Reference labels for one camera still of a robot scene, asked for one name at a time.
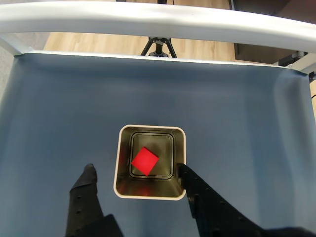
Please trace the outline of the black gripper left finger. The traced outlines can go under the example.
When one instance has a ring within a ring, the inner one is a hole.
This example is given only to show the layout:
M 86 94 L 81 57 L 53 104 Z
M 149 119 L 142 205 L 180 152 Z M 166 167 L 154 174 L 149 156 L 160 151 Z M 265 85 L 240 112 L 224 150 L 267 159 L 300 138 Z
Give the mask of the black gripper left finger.
M 93 164 L 87 164 L 70 190 L 65 236 L 67 237 L 121 237 L 113 214 L 105 216 L 97 196 L 97 173 Z

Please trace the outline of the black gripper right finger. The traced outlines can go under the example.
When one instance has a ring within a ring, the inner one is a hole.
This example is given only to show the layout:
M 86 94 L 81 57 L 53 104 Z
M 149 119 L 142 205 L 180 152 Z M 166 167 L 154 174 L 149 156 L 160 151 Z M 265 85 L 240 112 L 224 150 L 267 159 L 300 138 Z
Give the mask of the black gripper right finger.
M 315 236 L 315 233 L 298 227 L 263 229 L 229 204 L 185 164 L 177 164 L 177 172 L 201 237 Z

